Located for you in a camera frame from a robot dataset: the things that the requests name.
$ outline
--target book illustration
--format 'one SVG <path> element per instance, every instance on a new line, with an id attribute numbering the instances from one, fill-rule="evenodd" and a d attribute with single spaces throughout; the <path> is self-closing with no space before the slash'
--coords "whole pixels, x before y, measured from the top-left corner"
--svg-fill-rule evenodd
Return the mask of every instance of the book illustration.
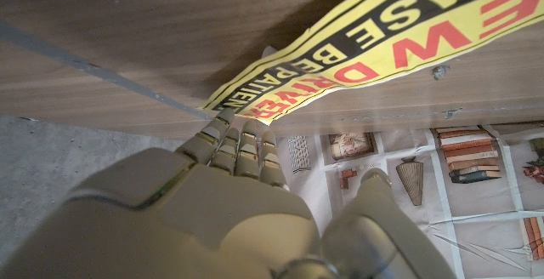
<path id="1" fill-rule="evenodd" d="M 491 139 L 493 139 L 493 137 L 491 137 L 489 134 L 470 134 L 470 135 L 460 135 L 460 136 L 450 137 L 450 138 L 440 137 L 440 144 L 451 145 L 451 144 L 459 144 L 464 142 L 473 142 L 473 141 L 491 140 Z"/>
<path id="2" fill-rule="evenodd" d="M 309 161 L 308 142 L 305 136 L 287 138 L 289 155 L 291 156 L 292 172 L 309 171 L 312 169 Z"/>
<path id="3" fill-rule="evenodd" d="M 414 206 L 421 206 L 423 198 L 423 163 L 415 161 L 415 157 L 404 157 L 401 160 L 403 163 L 396 167 L 400 181 L 402 181 L 402 185 L 408 192 L 411 203 Z"/>
<path id="4" fill-rule="evenodd" d="M 448 127 L 448 128 L 436 128 L 435 131 L 438 134 L 452 131 L 466 131 L 466 130 L 481 130 L 478 126 L 461 126 L 461 127 Z"/>
<path id="5" fill-rule="evenodd" d="M 453 162 L 448 164 L 448 167 L 450 168 L 450 171 L 454 171 L 457 169 L 464 169 L 464 168 L 471 168 L 471 167 L 478 167 L 478 166 L 498 166 L 498 165 L 499 165 L 499 158 L 492 157 L 492 158 L 484 158 L 484 159 L 477 159 L 477 160 Z"/>
<path id="6" fill-rule="evenodd" d="M 458 130 L 458 131 L 446 131 L 443 133 L 440 133 L 440 138 L 453 138 L 463 135 L 470 135 L 470 134 L 485 134 L 485 130 L 479 129 L 479 130 Z"/>
<path id="7" fill-rule="evenodd" d="M 334 160 L 346 157 L 362 156 L 374 151 L 370 134 L 331 134 L 332 158 Z"/>
<path id="8" fill-rule="evenodd" d="M 357 176 L 357 170 L 355 170 L 354 168 L 344 169 L 340 173 L 340 189 L 348 190 L 349 189 L 348 179 L 355 176 Z"/>
<path id="9" fill-rule="evenodd" d="M 499 166 L 498 165 L 477 165 L 477 166 L 471 166 L 468 168 L 463 169 L 455 169 L 450 172 L 450 177 L 458 176 L 462 174 L 470 174 L 475 173 L 478 171 L 494 171 L 499 172 Z"/>
<path id="10" fill-rule="evenodd" d="M 521 219 L 520 226 L 524 239 L 524 249 L 528 252 L 529 261 L 544 259 L 544 244 L 542 241 L 542 229 L 544 229 L 543 218 Z"/>
<path id="11" fill-rule="evenodd" d="M 442 150 L 454 151 L 454 150 L 462 149 L 462 148 L 471 148 L 471 147 L 478 147 L 483 145 L 490 145 L 492 144 L 492 142 L 493 142 L 492 139 L 477 139 L 473 141 L 442 145 Z"/>
<path id="12" fill-rule="evenodd" d="M 467 154 L 462 156 L 456 156 L 456 157 L 446 157 L 446 161 L 449 163 L 452 162 L 459 162 L 459 161 L 467 161 L 467 160 L 478 160 L 478 159 L 485 159 L 490 157 L 499 157 L 498 151 L 486 151 L 486 152 L 478 152 L 473 154 Z"/>
<path id="13" fill-rule="evenodd" d="M 493 136 L 478 126 L 435 129 L 451 182 L 469 184 L 501 178 Z"/>
<path id="14" fill-rule="evenodd" d="M 489 179 L 501 178 L 501 172 L 496 171 L 476 171 L 468 174 L 457 174 L 451 176 L 451 182 L 468 184 L 478 181 L 486 181 Z"/>
<path id="15" fill-rule="evenodd" d="M 536 161 L 529 161 L 529 166 L 524 167 L 524 175 L 544 184 L 544 138 L 531 139 L 531 150 L 536 152 Z"/>

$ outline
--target small screw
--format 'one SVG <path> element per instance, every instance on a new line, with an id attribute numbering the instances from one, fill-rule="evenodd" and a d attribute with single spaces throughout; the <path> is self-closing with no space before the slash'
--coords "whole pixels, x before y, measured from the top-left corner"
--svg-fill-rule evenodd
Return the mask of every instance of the small screw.
<path id="1" fill-rule="evenodd" d="M 433 68 L 433 77 L 434 80 L 439 80 L 440 78 L 445 76 L 445 73 L 447 73 L 451 67 L 449 65 L 440 65 Z"/>

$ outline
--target yellow warning label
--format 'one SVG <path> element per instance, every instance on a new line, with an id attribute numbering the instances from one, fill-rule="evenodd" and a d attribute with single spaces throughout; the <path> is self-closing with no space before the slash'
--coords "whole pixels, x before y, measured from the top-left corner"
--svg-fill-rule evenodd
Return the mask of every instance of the yellow warning label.
<path id="1" fill-rule="evenodd" d="M 272 121 L 330 92 L 410 74 L 543 20 L 544 0 L 346 0 L 202 107 Z"/>

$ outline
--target metal strip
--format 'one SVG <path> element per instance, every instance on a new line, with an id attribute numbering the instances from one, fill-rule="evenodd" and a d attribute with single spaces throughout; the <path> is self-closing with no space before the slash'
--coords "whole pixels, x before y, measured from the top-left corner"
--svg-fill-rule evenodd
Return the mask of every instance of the metal strip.
<path id="1" fill-rule="evenodd" d="M 177 100 L 173 100 L 167 96 L 158 94 L 146 86 L 143 86 L 139 83 L 136 83 L 132 80 L 126 79 L 125 77 L 115 73 L 111 70 L 106 70 L 102 67 L 93 65 L 84 58 L 70 54 L 67 51 L 64 51 L 62 48 L 58 48 L 54 45 L 46 43 L 41 39 L 34 37 L 28 33 L 20 31 L 8 23 L 5 23 L 0 20 L 0 39 L 5 42 L 9 42 L 35 54 L 41 54 L 50 59 L 57 60 L 58 62 L 73 67 L 79 71 L 84 71 L 89 75 L 93 75 L 102 80 L 107 81 L 108 83 L 113 83 L 121 88 L 126 88 L 140 95 L 149 97 L 153 100 L 160 101 L 165 105 L 169 105 L 175 109 L 181 110 L 187 114 L 191 114 L 193 117 L 203 118 L 205 120 L 211 120 L 211 118 L 204 111 L 197 110 L 190 106 L 184 105 Z"/>

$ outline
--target vase illustration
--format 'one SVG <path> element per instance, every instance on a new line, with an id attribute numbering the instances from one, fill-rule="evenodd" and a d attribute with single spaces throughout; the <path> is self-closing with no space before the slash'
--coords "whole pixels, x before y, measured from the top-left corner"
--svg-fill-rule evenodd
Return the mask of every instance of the vase illustration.
<path id="1" fill-rule="evenodd" d="M 411 203 L 414 206 L 422 205 L 423 198 L 423 163 L 415 161 L 415 157 L 404 157 L 402 164 L 397 166 L 400 181 L 405 187 Z"/>

